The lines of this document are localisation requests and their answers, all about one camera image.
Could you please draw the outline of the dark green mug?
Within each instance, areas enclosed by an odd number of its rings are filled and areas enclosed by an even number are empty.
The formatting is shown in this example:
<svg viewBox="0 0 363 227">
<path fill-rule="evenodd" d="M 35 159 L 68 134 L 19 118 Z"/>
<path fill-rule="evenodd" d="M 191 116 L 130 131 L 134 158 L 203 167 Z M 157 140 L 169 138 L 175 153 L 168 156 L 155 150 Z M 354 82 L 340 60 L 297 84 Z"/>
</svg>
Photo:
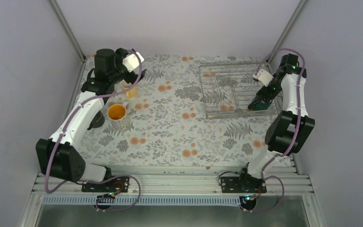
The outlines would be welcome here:
<svg viewBox="0 0 363 227">
<path fill-rule="evenodd" d="M 270 106 L 270 103 L 264 103 L 262 101 L 252 101 L 249 105 L 248 105 L 248 110 L 249 111 L 263 111 L 263 110 L 267 110 Z"/>
</svg>

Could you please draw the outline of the yellow white cup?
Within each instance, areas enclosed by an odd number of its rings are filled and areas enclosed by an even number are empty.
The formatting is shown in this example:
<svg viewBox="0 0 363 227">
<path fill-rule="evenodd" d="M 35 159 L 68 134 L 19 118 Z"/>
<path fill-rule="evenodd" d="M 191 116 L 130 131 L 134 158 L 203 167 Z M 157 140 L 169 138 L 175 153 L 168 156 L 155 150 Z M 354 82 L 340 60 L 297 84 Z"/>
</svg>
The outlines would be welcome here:
<svg viewBox="0 0 363 227">
<path fill-rule="evenodd" d="M 125 80 L 122 80 L 120 82 L 120 87 L 122 88 L 122 90 L 126 90 L 127 92 L 125 92 L 125 95 L 127 98 L 133 98 L 137 95 L 138 92 L 138 87 L 137 85 L 133 85 L 132 83 L 127 83 Z"/>
</svg>

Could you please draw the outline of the black matte mug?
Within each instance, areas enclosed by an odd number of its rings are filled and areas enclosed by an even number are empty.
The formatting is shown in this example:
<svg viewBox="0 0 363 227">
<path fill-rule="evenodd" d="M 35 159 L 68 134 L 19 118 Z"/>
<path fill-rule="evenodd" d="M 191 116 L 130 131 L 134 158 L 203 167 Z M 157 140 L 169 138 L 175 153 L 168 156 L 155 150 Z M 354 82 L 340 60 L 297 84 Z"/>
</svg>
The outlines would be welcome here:
<svg viewBox="0 0 363 227">
<path fill-rule="evenodd" d="M 97 114 L 92 119 L 87 130 L 100 128 L 101 126 L 103 126 L 104 122 L 105 122 L 105 117 L 102 111 L 98 111 Z"/>
</svg>

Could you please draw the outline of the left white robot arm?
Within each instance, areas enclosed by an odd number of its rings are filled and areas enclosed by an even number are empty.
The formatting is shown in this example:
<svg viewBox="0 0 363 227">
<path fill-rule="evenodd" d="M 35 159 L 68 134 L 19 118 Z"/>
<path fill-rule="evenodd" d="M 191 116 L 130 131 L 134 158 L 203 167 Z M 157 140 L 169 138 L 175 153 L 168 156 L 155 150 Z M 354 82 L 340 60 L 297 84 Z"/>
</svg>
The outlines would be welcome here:
<svg viewBox="0 0 363 227">
<path fill-rule="evenodd" d="M 102 192 L 112 187 L 113 179 L 106 174 L 106 167 L 86 162 L 77 149 L 87 130 L 103 125 L 101 109 L 116 95 L 114 85 L 122 80 L 135 84 L 143 78 L 143 62 L 141 54 L 133 49 L 96 51 L 94 68 L 88 72 L 73 109 L 56 132 L 36 144 L 39 165 L 46 177 L 75 183 L 94 181 Z"/>
</svg>

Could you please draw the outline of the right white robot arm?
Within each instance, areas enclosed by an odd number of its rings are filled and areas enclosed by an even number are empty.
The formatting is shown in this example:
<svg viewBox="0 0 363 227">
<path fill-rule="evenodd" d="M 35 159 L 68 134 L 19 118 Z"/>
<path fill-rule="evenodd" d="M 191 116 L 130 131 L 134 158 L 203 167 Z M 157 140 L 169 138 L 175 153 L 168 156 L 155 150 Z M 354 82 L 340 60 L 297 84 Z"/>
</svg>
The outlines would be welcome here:
<svg viewBox="0 0 363 227">
<path fill-rule="evenodd" d="M 298 61 L 300 58 L 298 53 L 286 54 L 274 74 L 258 69 L 253 76 L 263 86 L 249 104 L 250 111 L 268 109 L 279 93 L 283 94 L 283 104 L 266 132 L 267 148 L 241 170 L 237 186 L 242 192 L 251 191 L 255 181 L 262 179 L 265 171 L 277 161 L 298 153 L 315 126 L 315 120 L 309 117 L 305 106 L 307 74 L 305 64 Z"/>
</svg>

